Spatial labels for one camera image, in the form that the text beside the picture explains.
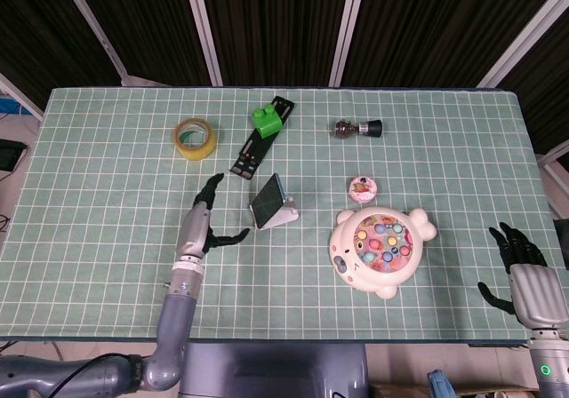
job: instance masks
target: masking tape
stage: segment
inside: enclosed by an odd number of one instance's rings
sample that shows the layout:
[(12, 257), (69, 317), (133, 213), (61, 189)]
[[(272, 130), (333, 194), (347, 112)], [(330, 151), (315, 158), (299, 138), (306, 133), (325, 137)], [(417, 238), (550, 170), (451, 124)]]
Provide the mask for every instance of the masking tape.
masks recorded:
[[(200, 131), (205, 135), (204, 143), (197, 147), (185, 146), (182, 143), (185, 135), (196, 131)], [(178, 152), (190, 161), (203, 160), (213, 152), (217, 143), (212, 126), (207, 121), (198, 118), (190, 118), (178, 124), (173, 131), (172, 138)]]

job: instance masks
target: white toy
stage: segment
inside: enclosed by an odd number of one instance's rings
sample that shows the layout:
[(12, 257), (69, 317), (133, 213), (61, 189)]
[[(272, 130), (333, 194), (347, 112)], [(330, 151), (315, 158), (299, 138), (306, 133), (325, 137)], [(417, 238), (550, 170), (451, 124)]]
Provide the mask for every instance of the white toy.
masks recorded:
[(405, 215), (384, 207), (338, 214), (330, 238), (330, 260), (347, 284), (391, 299), (421, 261), (423, 242), (437, 229), (423, 209)]

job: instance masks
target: green grid mat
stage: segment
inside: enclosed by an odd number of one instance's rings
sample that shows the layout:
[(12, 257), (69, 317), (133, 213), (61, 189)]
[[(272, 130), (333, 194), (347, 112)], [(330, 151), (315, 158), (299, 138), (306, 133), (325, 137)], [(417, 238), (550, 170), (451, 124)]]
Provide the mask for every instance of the green grid mat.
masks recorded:
[[(226, 174), (212, 227), (233, 235), (250, 226), (248, 203), (273, 172), (301, 216), (207, 255), (192, 337), (525, 338), (477, 290), (484, 281), (509, 296), (486, 232), (499, 221), (528, 231), (562, 274), (513, 94), (230, 88), (52, 93), (0, 257), (0, 336), (153, 338), (182, 216), (210, 176), (228, 171), (249, 115), (275, 95), (296, 108), (253, 180)], [(191, 116), (218, 132), (202, 162), (172, 144), (172, 129)], [(380, 118), (384, 135), (336, 139), (328, 130), (342, 117)], [(387, 301), (350, 288), (328, 258), (336, 214), (358, 207), (347, 185), (364, 174), (378, 183), (376, 205), (422, 207), (438, 228)]]

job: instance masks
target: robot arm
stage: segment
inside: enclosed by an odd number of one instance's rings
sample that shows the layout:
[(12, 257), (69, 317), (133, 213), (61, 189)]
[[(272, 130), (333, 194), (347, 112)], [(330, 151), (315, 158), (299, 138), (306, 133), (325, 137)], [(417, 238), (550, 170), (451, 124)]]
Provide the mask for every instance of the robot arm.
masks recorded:
[(139, 355), (106, 354), (88, 362), (52, 362), (26, 356), (0, 357), (0, 398), (23, 398), (30, 389), (44, 398), (116, 397), (139, 389), (164, 391), (180, 380), (184, 346), (204, 278), (201, 262), (213, 247), (240, 243), (249, 233), (215, 236), (210, 216), (223, 173), (211, 177), (197, 195), (178, 236), (168, 292), (156, 332), (156, 351)]
[(505, 236), (493, 227), (490, 233), (506, 267), (512, 300), (495, 297), (484, 283), (478, 289), (489, 305), (515, 315), (532, 331), (528, 347), (541, 396), (569, 398), (569, 341), (558, 330), (569, 322), (569, 312), (557, 274), (524, 234), (505, 223), (500, 228)]

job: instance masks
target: phone screen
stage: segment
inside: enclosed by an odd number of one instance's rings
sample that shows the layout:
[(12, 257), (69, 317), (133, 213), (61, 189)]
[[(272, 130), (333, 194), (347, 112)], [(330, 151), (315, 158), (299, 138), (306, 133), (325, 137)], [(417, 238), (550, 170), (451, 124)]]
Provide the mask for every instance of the phone screen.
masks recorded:
[(285, 205), (285, 192), (278, 174), (273, 174), (252, 200), (251, 208), (257, 227), (263, 227)]

